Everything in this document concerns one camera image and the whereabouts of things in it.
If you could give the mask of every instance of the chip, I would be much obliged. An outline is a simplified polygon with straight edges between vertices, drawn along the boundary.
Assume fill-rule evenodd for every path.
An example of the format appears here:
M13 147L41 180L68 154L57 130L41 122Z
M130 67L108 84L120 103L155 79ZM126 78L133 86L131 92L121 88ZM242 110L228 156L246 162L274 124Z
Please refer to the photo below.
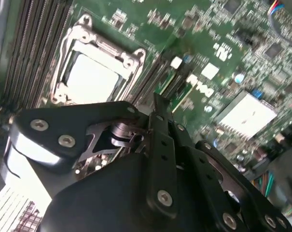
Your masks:
M178 37L183 37L184 35L185 35L185 29L184 28L179 28L178 30L177 30L177 35L178 35Z
M225 150L226 150L228 153L233 153L236 149L237 149L237 146L236 146L234 143L230 143L229 145L227 145L227 146L225 147Z
M239 0L228 0L224 5L224 9L233 15L240 5L241 2Z
M265 52L265 54L270 58L270 59L274 59L281 51L282 51L282 47L280 44L278 43L273 43L268 50Z
M182 22L182 27L184 29L189 29L193 25L193 20L190 17L185 17L185 19Z

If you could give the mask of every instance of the screw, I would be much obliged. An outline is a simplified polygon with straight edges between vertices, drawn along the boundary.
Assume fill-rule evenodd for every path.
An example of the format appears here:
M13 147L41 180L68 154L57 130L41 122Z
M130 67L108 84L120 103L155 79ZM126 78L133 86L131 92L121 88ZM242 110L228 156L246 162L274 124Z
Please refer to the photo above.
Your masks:
M284 221L281 218L277 217L277 220L281 224L281 226L283 226L284 228L287 228Z
M179 130L184 131L184 126L183 125L178 124L177 127L178 127Z
M276 223L274 222L274 220L270 216L265 215L265 220L272 228L276 227Z
M30 126L36 131L45 131L49 127L48 123L41 119L35 119L31 121Z
M74 147L76 143L75 139L67 134L61 135L58 139L58 142L61 146L68 148Z
M173 204L173 199L171 195L165 190L160 190L157 192L157 198L160 203L164 206L170 207Z
M209 144L206 144L206 143L205 143L205 147L209 150L211 149L211 146Z
M237 223L230 214L223 213L223 221L232 230L235 230L237 228Z
M159 120L163 121L162 116L157 115L156 117L157 117Z
M131 108L131 107L128 107L127 110L128 110L129 112L131 112L131 113L135 113L135 110L134 110L133 108Z

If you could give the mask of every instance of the black metal arm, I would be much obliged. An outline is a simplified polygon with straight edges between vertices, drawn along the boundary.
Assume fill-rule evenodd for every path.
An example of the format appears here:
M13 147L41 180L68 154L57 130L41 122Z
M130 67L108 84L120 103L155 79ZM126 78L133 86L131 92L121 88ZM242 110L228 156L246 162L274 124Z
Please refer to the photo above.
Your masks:
M42 232L292 231L216 148L192 143L166 99L155 94L154 103L149 116L119 101L24 110L15 118L2 175L40 193L42 209L53 199ZM77 180L78 161L119 147L130 154Z

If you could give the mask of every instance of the green circuit board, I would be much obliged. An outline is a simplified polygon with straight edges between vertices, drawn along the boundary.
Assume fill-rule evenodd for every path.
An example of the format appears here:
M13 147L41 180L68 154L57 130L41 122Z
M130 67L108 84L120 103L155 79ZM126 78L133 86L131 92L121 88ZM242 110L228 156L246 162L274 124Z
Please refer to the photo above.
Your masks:
M215 141L229 160L238 154L249 160L256 148L292 123L292 46L269 28L268 7L258 0L75 0L70 26L89 13L98 33L128 50L145 48L141 80L162 51L173 50L199 86L186 81L171 96L175 120L193 140L202 135ZM125 15L120 25L111 20L117 11ZM275 20L292 37L292 16L280 11ZM242 31L254 34L256 44L245 44ZM236 83L239 73L243 80ZM170 69L155 91L162 93L176 76ZM249 140L218 127L221 111L240 92L254 89L276 117Z
M14 38L21 2L11 4L0 61L0 99L8 75L6 53ZM152 92L170 98L174 119L187 128L194 141L202 137L231 162L238 155L247 162L257 148L292 123L292 45L269 28L268 8L262 0L73 0L67 18L62 16L64 28L52 35L62 31L63 37L83 14L89 14L92 30L107 40L128 52L145 49L142 73L126 100L152 107ZM292 39L292 15L283 9L274 19L282 34ZM55 54L51 64L44 63L47 75L40 79L43 95L35 95L42 101L32 104L35 107L53 107L46 100L60 46L51 53ZM181 59L179 67L170 66L175 56ZM162 57L168 62L154 68ZM13 80L22 86L18 78ZM253 96L252 105L224 121L237 103L244 104L246 94ZM251 124L259 129L235 130L233 121L251 114L248 109L264 113Z

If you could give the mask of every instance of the electronic component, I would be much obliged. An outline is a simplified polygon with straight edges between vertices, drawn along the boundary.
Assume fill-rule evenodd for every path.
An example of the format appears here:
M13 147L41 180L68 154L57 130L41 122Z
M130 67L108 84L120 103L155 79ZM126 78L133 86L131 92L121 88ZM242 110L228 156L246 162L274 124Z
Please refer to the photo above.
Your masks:
M240 71L235 71L232 74L232 78L234 79L234 81L237 84L241 84L243 82L244 78L245 78L245 75L244 75L244 73L242 73Z
M219 89L219 93L221 94L221 95L226 95L226 94L228 94L228 91L227 91L227 89L225 89L225 88L220 88Z
M69 73L66 94L76 104L106 102L119 78L117 73L80 54Z
M289 83L288 86L285 87L284 91L286 93L292 93L292 81Z
M112 15L110 23L118 30L121 30L126 20L126 13L122 12L120 9L117 9L116 12Z
M244 156L243 155L237 155L236 157L238 162L243 162L244 161Z
M265 95L270 96L270 97L275 96L277 93L276 87L270 82L263 83L263 90L264 90Z
M278 85L285 82L287 78L288 78L288 75L284 71L280 71L279 73L274 73L270 77L270 79Z
M171 61L170 65L174 69L177 69L177 68L179 68L181 63L182 63L182 59L180 57L174 57L173 60Z
M219 127L215 128L215 132L217 132L219 135L224 135L224 131Z
M187 55L184 55L183 62L187 64L187 63L190 63L192 59L193 59L193 56L187 54Z
M233 152L237 149L237 145L235 145L234 143L230 143L230 144L228 144L224 149L225 149L228 153L233 153Z
M126 14L116 11L112 23L115 26L116 21L125 19ZM51 85L54 104L124 99L141 73L144 49L130 54L91 31L91 27L91 16L84 14L61 43L62 54Z
M276 116L277 113L268 105L242 91L216 117L215 121L227 130L250 139Z
M191 17L186 16L182 22L182 28L189 29L189 28L191 28L193 23L194 23L194 20Z
M252 90L251 94L257 99L261 99L264 93L255 88L254 90Z
M258 161L263 160L267 156L266 152L260 147L253 151L253 155Z
M205 76L206 78L208 78L209 80L212 80L212 79L215 77L215 75L218 73L218 71L219 71L219 68L218 68L218 67L214 66L214 65L211 64L211 63L208 63L208 64L204 67L204 69L203 69L203 71L201 72L201 74L202 74L203 76Z
M241 6L240 0L228 0L224 5L224 9L233 15L239 6Z
M252 51L256 51L262 43L264 43L265 38L261 33L251 31L246 28L238 28L234 33L234 36L245 46L249 46Z
M177 30L177 36L182 38L185 35L186 31L184 28L178 28Z
M229 83L228 83L228 86L230 89L237 89L239 87L239 84L236 83L234 80L231 80Z
M270 58L274 59L282 51L282 46L278 43L273 43L265 52L265 54Z

